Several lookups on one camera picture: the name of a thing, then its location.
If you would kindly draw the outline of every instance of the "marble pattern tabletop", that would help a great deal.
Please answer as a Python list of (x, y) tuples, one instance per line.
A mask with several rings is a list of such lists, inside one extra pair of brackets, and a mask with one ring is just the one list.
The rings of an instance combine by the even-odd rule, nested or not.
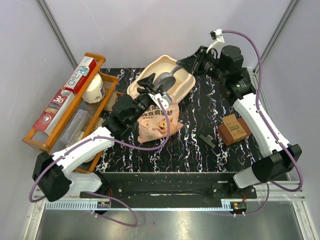
[[(143, 68), (104, 68), (103, 73), (117, 76), (116, 90), (125, 93)], [(106, 149), (96, 166), (100, 172), (239, 172), (261, 159), (259, 146), (251, 135), (226, 146), (217, 133), (224, 116), (236, 111), (222, 98), (219, 87), (210, 77), (196, 77), (191, 92), (179, 103), (179, 121), (183, 124), (167, 144), (156, 151), (138, 151), (115, 144)], [(212, 149), (199, 134), (213, 136)], [(163, 139), (140, 144), (138, 124), (124, 142), (142, 147), (154, 147)]]

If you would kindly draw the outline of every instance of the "red and white box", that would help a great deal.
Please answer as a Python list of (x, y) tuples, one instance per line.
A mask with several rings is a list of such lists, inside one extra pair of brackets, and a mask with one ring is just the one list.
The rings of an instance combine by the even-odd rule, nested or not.
[(85, 56), (64, 85), (64, 88), (78, 94), (96, 65), (97, 62), (93, 57)]
[(50, 135), (74, 98), (71, 91), (60, 88), (32, 128)]

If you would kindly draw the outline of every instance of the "gray wall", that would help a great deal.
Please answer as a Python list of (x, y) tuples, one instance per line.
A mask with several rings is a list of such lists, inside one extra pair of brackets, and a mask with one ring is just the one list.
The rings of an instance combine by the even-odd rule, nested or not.
[(262, 69), (270, 115), (292, 143), (300, 144), (303, 191), (320, 234), (320, 2), (300, 1)]
[(72, 72), (35, 0), (0, 5), (0, 239), (17, 240), (38, 152), (21, 139)]
[[(175, 59), (211, 43), (214, 29), (248, 34), (263, 51), (290, 0), (46, 0), (79, 62), (84, 53), (106, 57), (108, 68), (146, 67), (163, 54)], [(226, 35), (257, 59), (250, 44)]]

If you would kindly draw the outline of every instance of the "plastic bag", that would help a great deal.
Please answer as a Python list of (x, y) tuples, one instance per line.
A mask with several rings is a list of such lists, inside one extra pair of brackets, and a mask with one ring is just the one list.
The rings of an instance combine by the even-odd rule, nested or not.
[[(172, 98), (172, 104), (166, 109), (170, 120), (170, 135), (175, 134), (183, 127), (179, 120), (179, 105)], [(138, 119), (139, 136), (138, 142), (145, 143), (156, 139), (165, 138), (168, 133), (168, 125), (162, 110), (158, 106), (151, 106)]]

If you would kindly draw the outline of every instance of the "litter box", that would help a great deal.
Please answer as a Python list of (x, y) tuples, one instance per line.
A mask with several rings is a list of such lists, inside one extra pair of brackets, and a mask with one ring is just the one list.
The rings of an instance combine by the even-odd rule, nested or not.
[[(168, 55), (162, 55), (157, 60), (152, 62), (149, 66), (147, 66), (143, 72), (139, 75), (139, 77), (130, 84), (127, 88), (126, 92), (133, 99), (135, 99), (139, 93), (137, 92), (137, 88), (139, 87), (137, 81), (140, 79), (144, 79), (151, 74), (155, 73), (154, 80), (164, 72), (171, 72), (171, 70), (176, 67), (177, 60), (169, 57)], [(174, 97), (175, 100), (179, 103), (184, 97), (191, 91), (191, 89), (196, 84), (196, 79), (191, 74), (187, 73), (184, 69), (179, 69), (175, 74), (175, 84), (167, 91), (167, 93)]]

